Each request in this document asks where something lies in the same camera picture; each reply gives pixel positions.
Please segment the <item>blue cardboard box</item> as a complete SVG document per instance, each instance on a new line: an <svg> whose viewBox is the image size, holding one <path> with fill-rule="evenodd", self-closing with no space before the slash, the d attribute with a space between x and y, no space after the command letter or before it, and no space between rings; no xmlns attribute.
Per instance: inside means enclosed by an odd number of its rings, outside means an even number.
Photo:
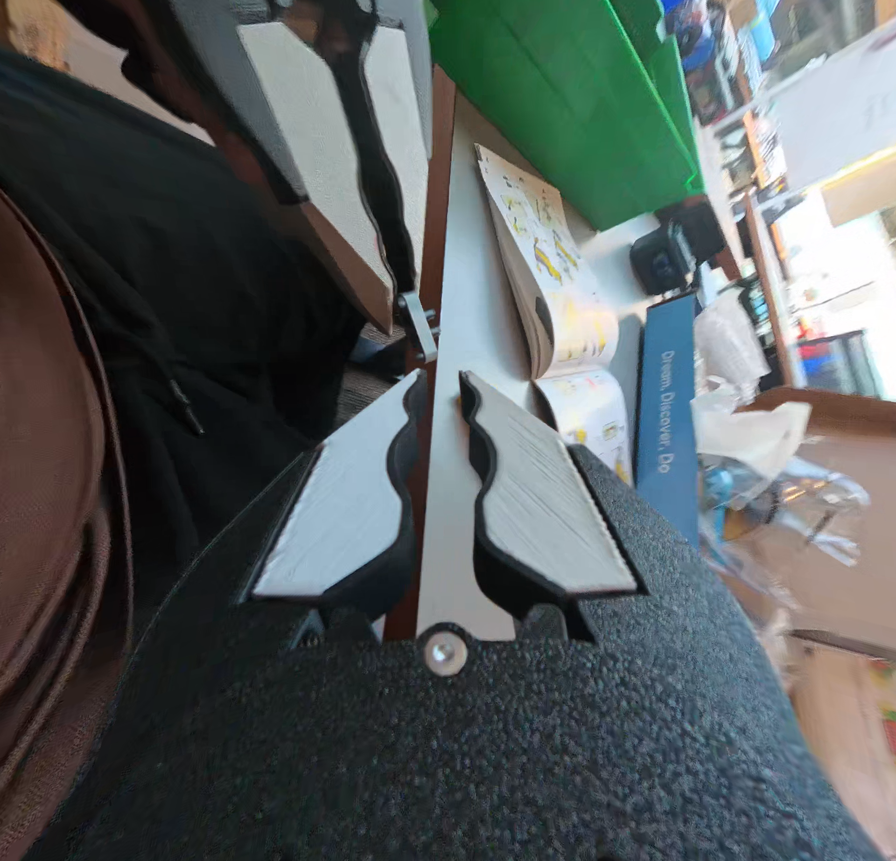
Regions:
<svg viewBox="0 0 896 861"><path fill-rule="evenodd" d="M687 293L646 312L634 436L637 493L699 548L698 480L691 403L695 397L693 323L700 311Z"/></svg>

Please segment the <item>clear plastic bags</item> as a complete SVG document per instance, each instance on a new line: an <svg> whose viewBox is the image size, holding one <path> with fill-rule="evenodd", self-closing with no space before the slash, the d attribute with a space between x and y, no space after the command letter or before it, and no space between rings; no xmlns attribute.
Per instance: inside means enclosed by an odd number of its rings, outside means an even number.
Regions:
<svg viewBox="0 0 896 861"><path fill-rule="evenodd" d="M855 566L870 497L852 478L798 455L809 438L811 403L746 409L770 368L739 292L728 289L711 302L697 316L693 336L700 548L713 564L734 571L741 561L723 537L725 519L744 513L755 527L781 527L799 545Z"/></svg>

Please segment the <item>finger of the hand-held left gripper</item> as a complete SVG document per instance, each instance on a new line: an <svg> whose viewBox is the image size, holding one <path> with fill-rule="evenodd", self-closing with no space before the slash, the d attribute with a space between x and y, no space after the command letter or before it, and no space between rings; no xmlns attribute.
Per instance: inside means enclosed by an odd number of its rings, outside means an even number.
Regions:
<svg viewBox="0 0 896 861"><path fill-rule="evenodd" d="M364 56L364 78L376 126L394 171L411 250L413 286L420 289L429 159L405 34L376 27Z"/></svg>
<svg viewBox="0 0 896 861"><path fill-rule="evenodd" d="M356 146L327 64L282 23L238 33L284 137L304 201L292 216L364 318L392 333L393 288L361 197Z"/></svg>

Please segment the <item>green plastic bin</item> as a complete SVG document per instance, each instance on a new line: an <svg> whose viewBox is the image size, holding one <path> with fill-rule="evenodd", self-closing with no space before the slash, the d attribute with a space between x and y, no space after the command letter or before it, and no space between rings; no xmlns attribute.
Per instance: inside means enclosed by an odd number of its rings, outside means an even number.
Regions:
<svg viewBox="0 0 896 861"><path fill-rule="evenodd" d="M660 0L427 0L438 64L598 230L703 195Z"/></svg>

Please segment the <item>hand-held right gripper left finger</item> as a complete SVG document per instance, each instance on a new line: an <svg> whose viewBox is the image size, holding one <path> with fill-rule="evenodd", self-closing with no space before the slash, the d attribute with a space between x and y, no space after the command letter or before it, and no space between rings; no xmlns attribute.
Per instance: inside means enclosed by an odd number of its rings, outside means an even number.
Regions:
<svg viewBox="0 0 896 861"><path fill-rule="evenodd" d="M370 620L402 599L416 563L407 482L426 402L416 369L322 441L263 544L253 599Z"/></svg>

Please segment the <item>black drawstring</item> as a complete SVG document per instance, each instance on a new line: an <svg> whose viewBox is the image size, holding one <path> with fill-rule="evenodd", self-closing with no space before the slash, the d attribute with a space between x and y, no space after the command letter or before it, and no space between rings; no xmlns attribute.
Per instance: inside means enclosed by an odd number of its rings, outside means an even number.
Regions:
<svg viewBox="0 0 896 861"><path fill-rule="evenodd" d="M178 414L185 423L187 429L190 430L193 435L203 437L205 435L203 424L198 418L191 400L173 377L168 380L168 389L175 401L175 407Z"/></svg>

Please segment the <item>open instruction booklet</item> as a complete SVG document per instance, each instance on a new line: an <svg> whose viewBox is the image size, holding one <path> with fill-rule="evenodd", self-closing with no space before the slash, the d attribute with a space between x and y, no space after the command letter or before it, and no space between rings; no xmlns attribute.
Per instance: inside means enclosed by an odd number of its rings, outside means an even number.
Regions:
<svg viewBox="0 0 896 861"><path fill-rule="evenodd" d="M581 257L558 190L474 145L476 162L529 347L532 383L566 444L581 444L634 485L629 417L609 372L619 341Z"/></svg>

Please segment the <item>open brown cardboard box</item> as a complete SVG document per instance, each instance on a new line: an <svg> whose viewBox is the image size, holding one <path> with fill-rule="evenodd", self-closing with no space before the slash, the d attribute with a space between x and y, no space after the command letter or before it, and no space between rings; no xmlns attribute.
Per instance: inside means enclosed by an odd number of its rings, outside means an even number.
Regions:
<svg viewBox="0 0 896 861"><path fill-rule="evenodd" d="M789 401L812 406L801 455L870 497L860 556L845 565L777 528L745 543L797 604L790 699L805 741L874 845L894 859L894 403L784 386L759 395L754 408Z"/></svg>

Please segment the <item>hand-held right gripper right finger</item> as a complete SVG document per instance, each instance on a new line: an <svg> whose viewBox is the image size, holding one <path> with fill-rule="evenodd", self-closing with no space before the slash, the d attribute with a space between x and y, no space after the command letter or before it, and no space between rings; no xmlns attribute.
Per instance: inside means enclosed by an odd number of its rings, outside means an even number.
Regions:
<svg viewBox="0 0 896 861"><path fill-rule="evenodd" d="M635 595L639 583L557 432L471 371L458 374L474 503L476 585L522 622L540 607L586 631L581 602Z"/></svg>

